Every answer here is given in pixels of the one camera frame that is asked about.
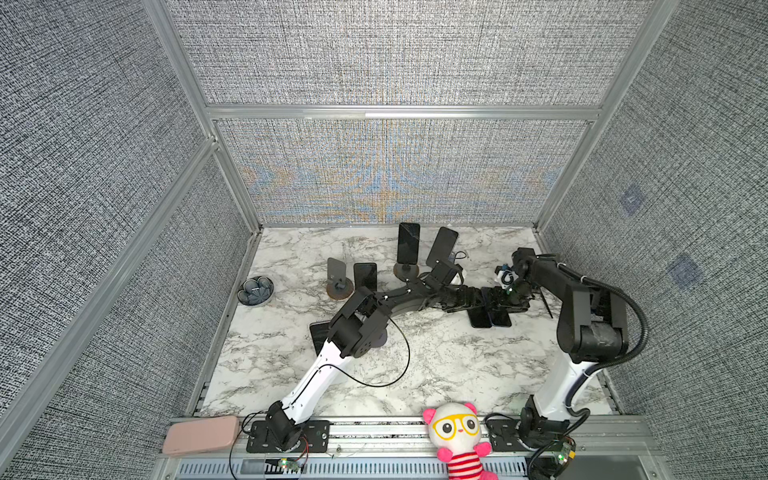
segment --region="plush toy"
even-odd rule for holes
[[[446,403],[424,411],[429,439],[438,448],[437,458],[448,464],[448,477],[461,480],[497,480],[483,470],[480,457],[491,453],[491,444],[480,443],[478,410],[471,403]]]

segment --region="marble tabletop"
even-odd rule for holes
[[[538,245],[529,228],[456,227],[457,260],[470,286],[493,286],[494,268],[511,262],[518,247]],[[437,228],[422,227],[422,271]],[[238,305],[200,411],[202,416],[246,415],[266,410],[298,383],[315,359],[309,324],[329,320],[345,300],[325,291],[328,257],[344,260],[349,278],[355,262],[376,262],[379,290],[402,286],[392,273],[396,227],[267,228],[250,275],[276,285],[265,306]],[[559,348],[555,326],[559,301],[547,294],[555,319],[540,300],[525,313],[511,314],[512,326],[474,329],[466,312],[429,309],[397,316],[407,335],[411,364],[395,385],[375,389],[343,377],[319,401],[315,415],[420,415],[449,401],[473,402],[480,412],[518,414],[528,395],[544,382]],[[386,383],[405,368],[406,343],[389,327],[384,347],[356,360],[349,373],[369,383]],[[594,414],[611,407],[593,379],[577,406]]]

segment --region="textured wall panel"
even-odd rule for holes
[[[212,103],[599,104],[652,0],[168,0]]]
[[[582,121],[227,120],[267,223],[533,222]]]
[[[3,480],[148,478],[168,419],[192,395],[249,234],[211,160]]]
[[[611,377],[679,480],[768,478],[766,25],[765,2],[683,0],[544,233],[646,309]]]
[[[203,136],[139,0],[0,28],[1,415]]]

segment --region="red and white striped shirt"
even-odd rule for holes
[[[448,478],[451,480],[478,480],[481,473],[480,457],[474,452],[456,455],[448,462]]]

